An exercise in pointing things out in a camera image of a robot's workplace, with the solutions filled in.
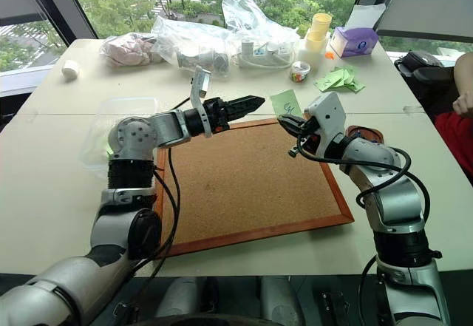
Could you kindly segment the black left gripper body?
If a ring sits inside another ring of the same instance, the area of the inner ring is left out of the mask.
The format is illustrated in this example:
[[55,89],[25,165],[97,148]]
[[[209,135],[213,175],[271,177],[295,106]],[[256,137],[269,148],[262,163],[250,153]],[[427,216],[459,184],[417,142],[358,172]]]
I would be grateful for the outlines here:
[[228,103],[221,98],[212,98],[203,102],[205,113],[213,134],[230,129],[228,124]]

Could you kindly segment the person's bare hand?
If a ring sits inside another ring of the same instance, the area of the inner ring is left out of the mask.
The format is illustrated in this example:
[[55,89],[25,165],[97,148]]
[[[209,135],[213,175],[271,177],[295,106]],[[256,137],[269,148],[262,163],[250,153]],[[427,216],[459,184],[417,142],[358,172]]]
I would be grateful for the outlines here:
[[473,92],[462,92],[452,104],[454,112],[465,118],[471,118],[473,113]]

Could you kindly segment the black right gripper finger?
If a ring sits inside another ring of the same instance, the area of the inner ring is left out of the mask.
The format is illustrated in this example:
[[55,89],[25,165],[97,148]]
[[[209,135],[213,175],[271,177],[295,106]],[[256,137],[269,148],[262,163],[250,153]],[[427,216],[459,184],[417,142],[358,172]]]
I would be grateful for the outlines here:
[[305,120],[295,115],[279,115],[277,118],[283,128],[302,128]]
[[303,123],[297,123],[297,122],[282,122],[282,127],[283,129],[292,137],[297,138],[298,136],[302,135],[302,128],[304,124]]

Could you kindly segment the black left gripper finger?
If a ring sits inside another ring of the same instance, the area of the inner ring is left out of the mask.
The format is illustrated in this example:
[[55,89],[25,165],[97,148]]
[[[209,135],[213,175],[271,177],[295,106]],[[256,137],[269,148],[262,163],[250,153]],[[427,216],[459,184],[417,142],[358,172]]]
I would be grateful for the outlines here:
[[233,100],[227,102],[227,120],[237,120],[245,117],[249,113],[255,112],[264,100]]
[[227,102],[228,111],[256,111],[265,99],[255,95],[247,95],[245,97],[233,99]]

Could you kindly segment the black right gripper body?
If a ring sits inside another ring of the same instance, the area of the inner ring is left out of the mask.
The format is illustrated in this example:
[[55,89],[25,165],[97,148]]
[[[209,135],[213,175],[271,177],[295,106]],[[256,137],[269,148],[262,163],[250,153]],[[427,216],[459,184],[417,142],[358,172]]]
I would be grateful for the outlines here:
[[319,122],[315,117],[309,119],[297,117],[297,126],[299,134],[302,136],[300,140],[299,152],[306,152],[307,154],[316,155],[317,149],[321,143],[321,136],[318,133],[320,129]]

